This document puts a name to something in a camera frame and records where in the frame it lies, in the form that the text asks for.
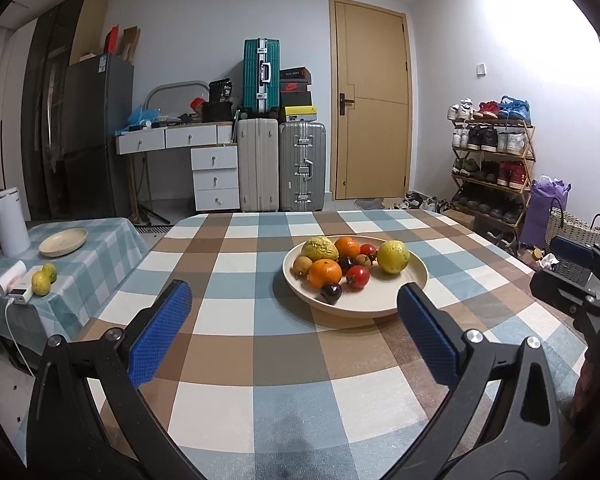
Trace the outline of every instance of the tangerine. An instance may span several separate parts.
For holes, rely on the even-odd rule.
[[[333,260],[317,260],[309,269],[307,279],[315,288],[322,288],[325,283],[339,283],[342,269]]]
[[[338,238],[335,245],[340,256],[355,258],[360,254],[360,244],[349,236]]]

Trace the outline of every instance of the brown checkered tablecloth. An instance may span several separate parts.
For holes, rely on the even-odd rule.
[[[446,394],[395,316],[333,317],[289,289],[283,257],[321,234],[403,240],[429,269],[431,301],[463,329],[515,344],[538,336],[565,409],[584,343],[531,296],[528,267],[455,221],[420,210],[200,215],[154,247],[82,338],[125,326],[172,279],[189,283],[192,312],[141,391],[208,478],[379,478]],[[130,452],[91,384],[116,446]],[[495,390],[458,452],[475,441]]]

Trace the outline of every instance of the desk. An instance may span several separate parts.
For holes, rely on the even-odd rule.
[[[191,171],[198,211],[240,209],[238,147],[232,144],[232,123],[200,123],[153,128],[116,137],[119,155],[191,148]],[[137,214],[135,175],[130,193]],[[147,175],[151,201],[151,187]]]
[[[60,258],[45,258],[40,242],[54,233],[73,227],[87,229],[84,245]],[[53,334],[75,340],[85,323],[97,316],[110,295],[147,253],[148,248],[129,220],[107,218],[43,224],[29,231],[31,247],[14,258],[0,252],[0,275],[16,261],[27,269],[52,262],[58,279],[51,292],[34,296],[27,305],[9,307],[9,325],[18,344],[42,354]],[[11,339],[4,320],[6,299],[0,297],[0,335]]]
[[[140,390],[208,478],[380,478],[446,395],[396,316],[333,317],[289,289],[285,253],[321,234],[405,241],[429,269],[430,300],[462,329],[543,341],[568,410],[586,346],[564,314],[531,296],[531,269],[454,220],[423,210],[200,215],[156,244],[82,338],[125,326],[172,279],[189,283],[191,314]],[[129,453],[102,388],[90,384],[110,440]],[[461,452],[479,431],[469,426]]]

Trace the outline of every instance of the door frame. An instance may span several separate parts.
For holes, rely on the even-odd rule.
[[[413,145],[413,63],[411,62],[411,49],[409,45],[409,27],[407,15],[404,12],[385,9],[353,0],[329,0],[329,26],[331,38],[331,168],[329,190],[331,197],[344,198],[337,196],[336,170],[338,167],[338,45],[336,40],[336,3],[363,7],[365,9],[377,10],[397,16],[402,19],[404,28],[404,46],[406,50],[407,72],[408,72],[408,116],[407,116],[407,153],[404,163],[404,174],[406,177],[404,191],[409,189],[411,172],[411,147]]]

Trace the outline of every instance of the purple bag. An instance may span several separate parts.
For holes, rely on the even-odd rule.
[[[525,224],[522,227],[520,243],[544,248],[544,234],[549,223],[551,200],[557,198],[562,209],[567,209],[567,199],[571,184],[561,180],[534,180],[531,183],[531,199],[526,210]]]

